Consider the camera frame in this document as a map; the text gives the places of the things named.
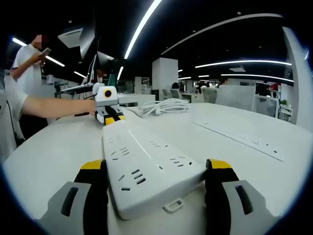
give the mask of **black ceiling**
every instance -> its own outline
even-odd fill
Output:
[[[42,31],[49,36],[51,57],[65,64],[60,67],[47,63],[45,73],[55,77],[78,81],[81,77],[73,73],[86,74],[88,63],[81,61],[78,47],[69,49],[57,35],[64,29],[92,22],[96,18],[101,36],[100,51],[119,60],[124,71],[121,80],[131,80],[134,76],[151,77],[151,63],[159,58],[167,47],[214,23],[255,13],[276,13],[280,18],[260,17],[228,23],[208,30],[178,45],[162,57],[178,59],[182,76],[209,74],[211,78],[222,73],[232,73],[223,65],[196,69],[195,66],[231,60],[265,59],[287,61],[287,49],[282,26],[291,26],[300,37],[304,47],[310,47],[312,37],[305,24],[310,18],[309,11],[301,6],[299,10],[273,1],[209,1],[209,0],[163,0],[138,37],[129,59],[124,54],[128,44],[150,7],[152,0],[102,1],[97,5],[51,4],[48,8],[25,6],[16,9],[17,20],[10,22],[8,36],[29,43],[32,32]],[[7,67],[13,62],[19,46],[10,43],[7,48]],[[284,77],[285,66],[271,64],[242,64],[249,74]]]

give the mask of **white power strip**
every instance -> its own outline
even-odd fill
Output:
[[[258,140],[255,137],[248,136],[242,133],[236,133],[233,130],[224,129],[220,125],[216,125],[209,121],[194,121],[196,125],[202,126],[206,129],[219,133],[223,136],[231,138],[232,140],[238,141],[244,145],[247,145],[251,148],[254,148],[262,153],[265,153],[277,160],[284,161],[284,155],[281,150],[278,150],[276,147],[272,146],[270,143]]]
[[[201,183],[206,170],[130,121],[103,127],[103,149],[113,197],[123,219],[138,218],[188,194]]]

